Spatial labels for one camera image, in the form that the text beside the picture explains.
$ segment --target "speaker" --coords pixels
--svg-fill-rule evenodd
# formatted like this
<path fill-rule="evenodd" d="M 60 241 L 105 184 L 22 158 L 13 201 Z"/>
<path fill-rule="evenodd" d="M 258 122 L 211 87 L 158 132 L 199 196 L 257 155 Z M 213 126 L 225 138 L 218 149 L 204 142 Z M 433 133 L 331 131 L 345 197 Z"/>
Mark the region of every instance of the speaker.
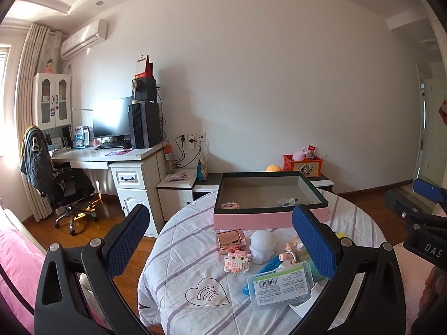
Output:
<path fill-rule="evenodd" d="M 132 91 L 137 101 L 157 102 L 157 80 L 152 77 L 132 80 Z"/>
<path fill-rule="evenodd" d="M 130 141 L 135 149 L 148 149 L 161 142 L 158 103 L 148 101 L 127 106 Z"/>

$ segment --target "air conditioner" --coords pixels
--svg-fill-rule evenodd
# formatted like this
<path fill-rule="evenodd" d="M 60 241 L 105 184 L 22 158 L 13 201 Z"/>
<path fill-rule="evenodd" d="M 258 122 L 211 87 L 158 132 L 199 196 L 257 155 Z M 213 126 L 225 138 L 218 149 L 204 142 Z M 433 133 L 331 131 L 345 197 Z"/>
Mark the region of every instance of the air conditioner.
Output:
<path fill-rule="evenodd" d="M 61 46 L 62 59 L 68 60 L 82 50 L 86 50 L 106 40 L 107 21 L 95 21 L 66 39 Z"/>

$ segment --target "pink blanket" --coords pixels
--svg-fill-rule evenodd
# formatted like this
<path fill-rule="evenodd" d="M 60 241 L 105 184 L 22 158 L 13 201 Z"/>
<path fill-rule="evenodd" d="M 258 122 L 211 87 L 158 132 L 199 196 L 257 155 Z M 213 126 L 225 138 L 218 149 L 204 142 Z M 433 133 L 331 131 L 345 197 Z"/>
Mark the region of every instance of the pink blanket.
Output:
<path fill-rule="evenodd" d="M 34 307 L 44 254 L 16 229 L 0 229 L 0 263 L 23 298 Z M 34 317 L 0 276 L 0 292 L 17 319 L 34 334 Z"/>

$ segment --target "doll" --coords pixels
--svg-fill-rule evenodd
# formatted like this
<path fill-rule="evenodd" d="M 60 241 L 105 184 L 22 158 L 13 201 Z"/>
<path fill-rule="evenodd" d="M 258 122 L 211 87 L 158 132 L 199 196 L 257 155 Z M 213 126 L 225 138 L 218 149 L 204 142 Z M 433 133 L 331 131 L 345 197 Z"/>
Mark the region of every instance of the doll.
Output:
<path fill-rule="evenodd" d="M 310 255 L 298 236 L 296 236 L 292 242 L 286 243 L 284 246 L 284 253 L 279 255 L 280 261 L 288 262 L 290 264 L 309 261 L 309 259 Z"/>
<path fill-rule="evenodd" d="M 46 68 L 44 73 L 52 73 L 53 72 L 53 59 L 48 59 L 48 61 L 46 62 Z"/>

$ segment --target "office chair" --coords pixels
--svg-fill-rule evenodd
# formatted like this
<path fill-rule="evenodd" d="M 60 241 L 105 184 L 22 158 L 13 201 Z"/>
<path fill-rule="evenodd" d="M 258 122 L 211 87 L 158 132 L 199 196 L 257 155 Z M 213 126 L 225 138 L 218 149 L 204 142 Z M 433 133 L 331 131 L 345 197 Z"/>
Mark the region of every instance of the office chair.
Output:
<path fill-rule="evenodd" d="M 64 208 L 58 216 L 54 227 L 59 228 L 62 218 L 70 218 L 70 234 L 76 235 L 75 219 L 91 215 L 98 221 L 95 213 L 95 202 L 85 201 L 92 199 L 95 188 L 90 178 L 82 170 L 61 168 L 57 170 L 48 152 L 43 132 L 36 126 L 30 126 L 23 137 L 21 171 L 26 175 L 41 197 L 46 197 L 53 212 Z"/>

